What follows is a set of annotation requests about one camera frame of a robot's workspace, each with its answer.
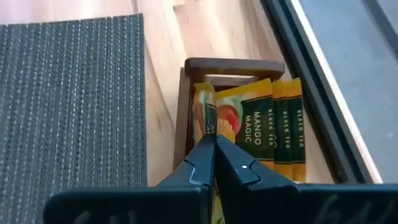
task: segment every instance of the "woven placemat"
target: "woven placemat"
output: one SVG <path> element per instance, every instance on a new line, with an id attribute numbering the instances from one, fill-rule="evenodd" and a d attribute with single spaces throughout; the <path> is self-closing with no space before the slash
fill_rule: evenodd
<path id="1" fill-rule="evenodd" d="M 77 187 L 146 185 L 142 15 L 0 26 L 0 220 Z"/>

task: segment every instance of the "clip jaw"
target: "clip jaw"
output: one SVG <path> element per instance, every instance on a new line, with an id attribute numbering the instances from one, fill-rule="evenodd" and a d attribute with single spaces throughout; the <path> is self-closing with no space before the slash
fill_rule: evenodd
<path id="1" fill-rule="evenodd" d="M 214 177 L 228 224 L 398 223 L 398 185 L 296 184 L 214 134 L 157 187 L 61 193 L 44 222 L 211 223 Z"/>
<path id="2" fill-rule="evenodd" d="M 398 185 L 296 184 L 223 136 L 215 167 L 226 223 L 398 223 Z"/>

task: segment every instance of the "yellow tea packet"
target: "yellow tea packet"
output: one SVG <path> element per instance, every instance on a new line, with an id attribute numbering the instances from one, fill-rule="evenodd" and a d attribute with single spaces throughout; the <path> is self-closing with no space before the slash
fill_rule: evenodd
<path id="1" fill-rule="evenodd" d="M 287 95 L 290 119 L 290 135 L 292 138 L 293 180 L 305 182 L 305 142 L 302 89 L 299 78 L 291 81 Z"/>
<path id="2" fill-rule="evenodd" d="M 289 128 L 289 108 L 287 105 L 288 83 L 278 80 L 273 83 L 274 116 L 276 143 L 274 170 L 284 177 L 293 180 L 292 140 Z"/>
<path id="3" fill-rule="evenodd" d="M 217 133 L 274 168 L 272 84 L 268 79 L 216 92 Z"/>
<path id="4" fill-rule="evenodd" d="M 195 83 L 195 94 L 193 96 L 193 138 L 195 145 L 204 134 L 215 134 L 217 132 L 217 110 L 215 91 L 210 83 Z M 213 210 L 211 223 L 224 223 L 223 208 L 220 195 L 215 181 L 213 187 Z"/>
<path id="5" fill-rule="evenodd" d="M 204 134 L 215 134 L 217 130 L 217 110 L 215 91 L 210 83 L 195 83 L 193 96 L 193 139 L 195 145 Z"/>

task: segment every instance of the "mango illustration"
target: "mango illustration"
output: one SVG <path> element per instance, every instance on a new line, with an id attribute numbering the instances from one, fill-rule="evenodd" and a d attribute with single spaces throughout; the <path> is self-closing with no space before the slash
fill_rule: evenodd
<path id="1" fill-rule="evenodd" d="M 200 131 L 201 131 L 202 133 L 204 133 L 204 132 L 205 132 L 205 127 L 204 127 L 204 124 L 203 124 L 203 113 L 202 113 L 202 108 L 203 108 L 202 104 L 201 104 L 201 103 L 198 103 L 198 104 L 195 106 L 194 114 L 195 114 L 195 121 L 197 121 L 198 127 L 200 128 Z"/>
<path id="2" fill-rule="evenodd" d="M 235 134 L 239 133 L 241 129 L 241 123 L 239 121 L 238 112 L 236 111 L 234 106 L 231 105 L 219 105 L 217 108 L 217 117 L 218 119 L 227 120 Z"/>
<path id="3" fill-rule="evenodd" d="M 235 132 L 228 120 L 217 119 L 217 134 L 222 134 L 232 143 L 235 143 Z"/>

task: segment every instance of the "mango magic tea packet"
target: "mango magic tea packet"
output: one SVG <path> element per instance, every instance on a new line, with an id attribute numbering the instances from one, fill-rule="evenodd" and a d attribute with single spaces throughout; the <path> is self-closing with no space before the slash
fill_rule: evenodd
<path id="1" fill-rule="evenodd" d="M 274 168 L 275 128 L 269 78 L 216 92 L 218 134 Z"/>

